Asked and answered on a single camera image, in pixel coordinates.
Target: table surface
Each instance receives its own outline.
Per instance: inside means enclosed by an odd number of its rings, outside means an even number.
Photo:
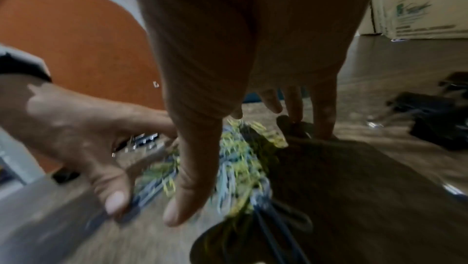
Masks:
[[[468,53],[462,51],[467,46],[463,40],[395,43],[384,37],[355,38],[339,76],[334,133],[340,142],[283,151],[282,174],[272,177],[280,193],[285,189],[283,200],[299,208],[314,207],[308,213],[316,231],[297,236],[303,244],[314,243],[310,257],[316,263],[467,263],[462,249],[468,234],[465,206],[422,178],[442,179],[468,193],[467,152],[448,152],[420,141],[407,133],[405,122],[377,130],[365,125],[368,115],[399,92],[434,94],[439,80],[467,70]],[[304,121],[312,122],[308,99],[304,107]],[[277,115],[261,103],[243,109],[245,120],[279,129]],[[297,172],[311,178],[301,180]],[[296,186],[288,184],[288,177]],[[291,200],[288,189],[301,189],[314,199]],[[204,257],[200,235],[222,220],[207,205],[197,220],[167,228],[162,212],[168,199],[160,195],[125,228],[109,221],[88,234],[83,231],[87,218],[99,205],[86,191],[81,179],[66,186],[43,180],[2,200],[0,262],[183,264],[190,263],[192,251],[192,262],[197,263]],[[261,240],[242,254],[273,263]]]

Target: skin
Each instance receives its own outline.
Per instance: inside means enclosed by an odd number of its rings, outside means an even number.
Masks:
[[[369,0],[138,0],[161,72],[168,114],[65,90],[26,75],[0,76],[0,125],[84,173],[110,214],[125,208],[130,182],[111,158],[117,140],[178,135],[177,192],[164,222],[188,220],[212,192],[222,119],[242,117],[246,93],[274,113],[281,88],[293,122],[300,87],[313,104],[314,137],[332,136],[336,77]]]

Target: paper clip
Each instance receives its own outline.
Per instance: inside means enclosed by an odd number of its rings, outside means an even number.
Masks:
[[[300,228],[301,230],[311,231],[312,222],[310,218],[297,210],[293,210],[291,207],[285,204],[273,202],[272,191],[270,188],[270,182],[268,179],[263,178],[261,180],[262,190],[254,189],[250,198],[251,205],[254,209],[254,215],[258,220],[260,228],[265,235],[270,248],[280,264],[311,264],[304,251],[301,249],[297,241],[288,229],[287,225],[292,227]],[[262,217],[262,214],[266,213],[269,215],[274,223],[278,226],[281,233],[285,237],[290,251],[285,251],[281,248],[274,238],[273,233],[267,226],[267,223]]]

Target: black wristband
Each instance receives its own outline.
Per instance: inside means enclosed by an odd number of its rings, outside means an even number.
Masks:
[[[31,75],[43,79],[44,81],[52,82],[52,79],[41,70],[39,65],[16,59],[9,53],[0,56],[0,75],[1,74]]]

